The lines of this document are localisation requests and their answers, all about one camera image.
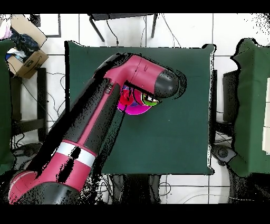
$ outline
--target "black cable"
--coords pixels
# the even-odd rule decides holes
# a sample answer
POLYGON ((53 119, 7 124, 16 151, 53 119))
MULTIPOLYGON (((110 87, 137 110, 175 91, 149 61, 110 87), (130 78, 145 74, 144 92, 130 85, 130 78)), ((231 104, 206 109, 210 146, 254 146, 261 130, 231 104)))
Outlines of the black cable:
POLYGON ((214 143, 220 143, 220 142, 227 142, 233 140, 232 138, 229 138, 227 140, 216 140, 214 143))
POLYGON ((59 115, 59 110, 60 110, 60 108, 61 108, 61 106, 63 105, 64 102, 65 102, 65 100, 61 103, 60 107, 59 107, 58 110, 57 110, 57 115, 58 115, 58 117, 60 116, 60 115, 59 115))
POLYGON ((162 194, 161 196, 166 196, 166 195, 168 195, 170 192, 171 192, 171 185, 169 184, 169 183, 167 183, 167 182, 162 182, 162 183, 160 183, 159 185, 162 185, 162 184, 166 184, 166 186, 168 185, 169 187, 170 187, 170 190, 169 190, 169 192, 167 192, 166 194, 162 194))
MULTIPOLYGON (((110 31, 112 32, 112 29, 111 29, 110 26, 109 26, 108 20, 106 20, 106 22, 107 22, 107 25, 108 25, 110 31)), ((113 32, 112 32, 112 34, 115 36, 115 38, 116 38, 116 45, 118 46, 118 44, 119 44, 118 38, 117 38, 117 36, 116 36, 113 32)))
POLYGON ((54 100, 54 98, 53 98, 53 109, 55 110, 55 112, 57 112, 57 110, 55 109, 55 100, 54 100))
POLYGON ((169 27, 168 23, 166 22, 166 19, 165 19, 164 13, 161 13, 161 16, 163 17, 164 22, 166 23, 166 25, 167 25, 168 29, 169 29, 169 30, 170 30, 170 32, 171 32, 171 35, 172 35, 172 38, 173 38, 173 47, 175 47, 175 41, 174 41, 174 38, 175 38, 175 39, 176 39, 176 41, 177 41, 177 43, 179 44, 179 47, 181 48, 180 43, 178 42, 177 38, 174 36, 174 34, 172 33, 172 31, 171 31, 171 29, 170 29, 170 27, 169 27))
POLYGON ((228 142, 230 145, 231 145, 231 143, 226 139, 226 138, 224 138, 221 134, 219 134, 219 133, 217 133, 221 138, 223 138, 224 140, 225 140, 225 142, 228 142))
POLYGON ((57 73, 50 73, 50 72, 47 72, 48 74, 63 74, 63 73, 59 73, 59 72, 57 72, 57 73))
POLYGON ((55 123, 56 121, 55 120, 47 120, 47 122, 53 122, 53 123, 55 123))
POLYGON ((143 33, 144 33, 144 30, 145 30, 146 28, 144 28, 143 29, 143 31, 142 31, 142 35, 141 35, 141 43, 142 43, 142 37, 143 37, 143 33))
POLYGON ((65 75, 60 79, 60 85, 62 86, 62 79, 65 77, 65 75))
POLYGON ((22 133, 22 135, 23 135, 23 137, 22 137, 22 138, 20 138, 20 139, 19 139, 19 140, 16 142, 16 147, 17 147, 17 148, 19 148, 19 147, 18 147, 18 143, 19 143, 19 141, 20 141, 20 140, 22 140, 22 139, 25 137, 25 134, 24 134, 24 133, 22 133))
POLYGON ((141 43, 142 43, 142 37, 143 37, 143 33, 144 33, 145 29, 146 29, 146 28, 144 28, 143 31, 142 31, 142 35, 141 35, 141 43))
POLYGON ((29 92, 29 94, 33 97, 33 99, 43 108, 43 110, 45 110, 45 108, 35 99, 35 97, 30 93, 30 91, 27 89, 27 87, 25 86, 25 84, 22 81, 22 84, 24 85, 25 89, 29 92))
POLYGON ((43 110, 44 107, 35 99, 35 97, 30 93, 30 91, 27 89, 27 87, 25 86, 25 84, 23 83, 23 81, 21 80, 22 84, 24 85, 25 89, 29 92, 29 94, 33 97, 33 99, 42 107, 43 110))

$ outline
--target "wire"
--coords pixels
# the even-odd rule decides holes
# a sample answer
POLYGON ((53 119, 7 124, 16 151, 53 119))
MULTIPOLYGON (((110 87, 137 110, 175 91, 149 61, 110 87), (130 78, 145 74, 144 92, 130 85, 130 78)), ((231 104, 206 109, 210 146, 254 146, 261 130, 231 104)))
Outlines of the wire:
POLYGON ((177 41, 177 43, 179 44, 179 47, 181 48, 180 43, 178 42, 177 38, 174 36, 174 34, 172 33, 172 31, 171 31, 171 29, 170 29, 170 27, 169 27, 168 23, 166 22, 166 19, 165 19, 164 13, 161 13, 161 16, 163 17, 164 22, 166 23, 166 25, 167 25, 168 29, 169 29, 169 30, 170 30, 170 32, 171 32, 171 35, 172 35, 172 38, 173 38, 173 47, 175 47, 175 40, 174 40, 174 38, 175 38, 175 39, 176 39, 176 41, 177 41))
POLYGON ((60 108, 61 108, 61 106, 63 105, 64 102, 65 102, 65 100, 61 103, 60 107, 59 107, 58 110, 57 110, 57 115, 58 115, 58 117, 60 116, 60 115, 59 115, 59 110, 60 110, 60 108))
POLYGON ((65 77, 65 75, 60 79, 60 85, 62 86, 62 79, 65 77))
POLYGON ((227 140, 217 140, 217 141, 215 141, 215 143, 220 143, 220 142, 227 142, 227 141, 231 141, 231 140, 233 140, 232 138, 229 138, 229 139, 227 139, 227 140))
POLYGON ((239 201, 254 201, 252 199, 239 199, 239 198, 232 198, 230 196, 225 196, 225 195, 220 195, 220 194, 199 194, 199 195, 196 195, 196 196, 193 196, 191 198, 189 198, 188 200, 186 200, 183 204, 187 203, 189 200, 191 200, 192 198, 195 198, 195 197, 198 197, 198 196, 220 196, 220 197, 226 197, 226 198, 230 198, 230 199, 233 199, 233 200, 239 200, 239 201))
POLYGON ((23 83, 23 81, 21 80, 22 84, 24 85, 25 89, 29 92, 29 94, 33 97, 33 99, 42 107, 42 109, 44 109, 45 112, 47 112, 45 110, 45 108, 35 99, 35 97, 30 93, 30 91, 27 89, 27 87, 25 86, 25 84, 23 83))
POLYGON ((42 107, 42 109, 45 110, 45 108, 35 99, 35 97, 30 93, 30 91, 27 89, 27 87, 25 86, 25 84, 22 81, 22 84, 24 85, 25 89, 29 92, 29 94, 33 97, 33 99, 42 107))
MULTIPOLYGON (((108 20, 106 20, 106 22, 107 22, 107 25, 108 25, 110 31, 112 32, 112 29, 111 29, 110 26, 109 26, 108 20)), ((118 38, 117 38, 117 36, 116 36, 113 32, 112 32, 112 34, 115 36, 115 38, 116 38, 116 45, 118 46, 118 44, 119 44, 118 38)))
POLYGON ((55 112, 57 112, 57 110, 55 109, 55 100, 54 100, 54 98, 53 98, 53 109, 55 110, 55 112))
POLYGON ((146 28, 144 28, 143 31, 142 31, 142 35, 141 35, 141 43, 142 43, 142 37, 143 37, 143 33, 144 33, 145 29, 146 29, 146 28))
POLYGON ((227 142, 227 143, 229 143, 230 145, 231 145, 231 143, 229 142, 229 139, 226 139, 226 138, 224 138, 221 134, 219 134, 219 133, 217 133, 221 138, 223 138, 224 139, 224 142, 227 142))
POLYGON ((168 195, 171 192, 171 185, 169 183, 167 183, 167 182, 162 182, 162 183, 160 183, 160 185, 163 184, 163 183, 166 184, 166 186, 168 185, 170 187, 170 190, 169 190, 169 192, 167 192, 165 194, 162 194, 160 196, 166 196, 166 195, 168 195))
POLYGON ((63 74, 63 73, 59 73, 59 72, 57 72, 57 73, 50 73, 50 72, 47 72, 48 74, 63 74))
POLYGON ((17 148, 19 148, 19 147, 18 147, 18 143, 19 143, 19 141, 20 141, 20 140, 22 140, 22 139, 25 137, 25 134, 24 134, 24 133, 22 133, 22 134, 23 134, 23 137, 22 137, 22 138, 20 138, 20 139, 19 139, 19 140, 16 142, 16 147, 17 147, 17 148))
POLYGON ((143 29, 143 31, 142 31, 142 35, 141 35, 141 43, 142 43, 142 37, 143 37, 143 33, 144 33, 144 30, 145 30, 146 28, 144 28, 143 29))

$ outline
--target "green table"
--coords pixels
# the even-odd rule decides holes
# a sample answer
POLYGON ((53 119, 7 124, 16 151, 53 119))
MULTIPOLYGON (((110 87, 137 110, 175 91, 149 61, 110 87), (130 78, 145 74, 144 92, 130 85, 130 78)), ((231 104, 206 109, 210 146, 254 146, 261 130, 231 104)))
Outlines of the green table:
POLYGON ((270 155, 262 150, 267 78, 270 77, 270 48, 252 39, 238 44, 233 59, 239 65, 238 115, 233 148, 238 155, 229 165, 239 176, 270 174, 270 155))
POLYGON ((8 66, 5 60, 6 52, 15 46, 15 43, 10 39, 0 40, 0 175, 7 170, 10 170, 14 156, 10 151, 11 139, 11 88, 9 81, 8 66))
MULTIPOLYGON (((69 42, 70 104, 95 69, 117 52, 141 53, 181 71, 187 78, 186 92, 177 100, 166 99, 138 116, 125 115, 112 153, 102 173, 111 174, 212 174, 207 166, 210 55, 203 49, 94 48, 69 42)), ((119 122, 117 111, 113 124, 119 122)))

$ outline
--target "floor tile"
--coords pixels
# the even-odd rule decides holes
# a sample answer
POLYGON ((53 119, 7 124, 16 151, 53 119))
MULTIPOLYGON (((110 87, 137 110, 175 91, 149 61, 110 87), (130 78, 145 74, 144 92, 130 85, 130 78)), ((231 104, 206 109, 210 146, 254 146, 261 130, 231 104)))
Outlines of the floor tile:
MULTIPOLYGON (((160 184, 166 185, 166 175, 160 178, 160 184)), ((170 185, 184 185, 184 186, 208 186, 207 175, 172 175, 167 176, 167 183, 170 185)))
POLYGON ((79 15, 61 14, 61 37, 47 38, 41 50, 46 54, 65 54, 64 41, 79 42, 79 15))
POLYGON ((161 204, 207 204, 208 187, 160 186, 161 204))
POLYGON ((225 204, 229 200, 230 187, 210 187, 209 204, 225 204))
POLYGON ((262 14, 214 13, 215 55, 234 55, 242 38, 255 38, 260 45, 270 43, 270 23, 262 14))
MULTIPOLYGON (((217 70, 217 111, 223 112, 223 75, 237 70, 237 64, 230 57, 214 57, 214 69, 217 70)), ((217 120, 223 120, 223 114, 217 113, 217 120)))
POLYGON ((210 186, 230 186, 227 167, 220 166, 213 157, 211 157, 211 167, 215 173, 209 177, 210 186))

